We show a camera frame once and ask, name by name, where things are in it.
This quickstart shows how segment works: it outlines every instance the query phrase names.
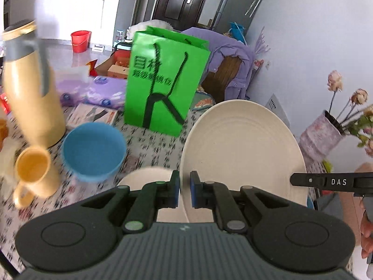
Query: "green paper bag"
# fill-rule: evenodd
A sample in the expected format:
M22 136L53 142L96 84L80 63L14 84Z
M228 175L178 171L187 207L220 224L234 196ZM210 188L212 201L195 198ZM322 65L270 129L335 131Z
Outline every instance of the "green paper bag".
M124 122L178 136L202 73L208 41L148 27L135 33Z

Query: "mug handle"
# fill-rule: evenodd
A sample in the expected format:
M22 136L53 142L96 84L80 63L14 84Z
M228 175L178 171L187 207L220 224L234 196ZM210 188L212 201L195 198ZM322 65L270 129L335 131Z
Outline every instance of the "mug handle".
M26 194L22 197L22 190L26 188L25 184L19 182L16 189L13 192L13 201L17 208L27 207L31 204L34 199L34 193L27 190Z

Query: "flower vase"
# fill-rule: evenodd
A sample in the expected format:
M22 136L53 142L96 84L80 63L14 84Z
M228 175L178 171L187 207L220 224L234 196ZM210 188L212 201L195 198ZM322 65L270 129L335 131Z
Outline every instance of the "flower vase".
M344 136L341 124L324 110L301 134L299 147L306 167L322 162Z

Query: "plate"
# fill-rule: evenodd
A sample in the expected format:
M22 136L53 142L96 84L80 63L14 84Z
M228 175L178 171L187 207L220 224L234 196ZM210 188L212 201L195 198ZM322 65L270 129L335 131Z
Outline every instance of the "plate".
M221 102L193 126L180 164L181 196L190 222L212 222L208 209L194 209L189 175L224 183L230 190L251 185L306 206L308 189L290 185L305 173L303 156L287 126L267 108L246 100Z
M131 190L141 190L149 182L170 181L171 175L172 170L167 168L144 167L129 173L118 185L128 185ZM189 222L180 194L177 208L162 208L158 210L157 222Z

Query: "refrigerator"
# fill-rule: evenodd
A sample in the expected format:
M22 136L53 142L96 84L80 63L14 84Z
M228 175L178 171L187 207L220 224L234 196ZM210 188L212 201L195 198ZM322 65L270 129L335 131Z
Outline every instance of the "refrigerator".
M229 22L236 22L237 24L243 25L243 27L245 27L245 36L247 33L247 29L249 28L250 23L254 17L253 14L250 18L250 14L258 1L254 3L254 6L251 8L247 15L245 15L245 13L250 8L253 2L254 0L221 0L212 23L212 30L217 33L225 33L231 27Z

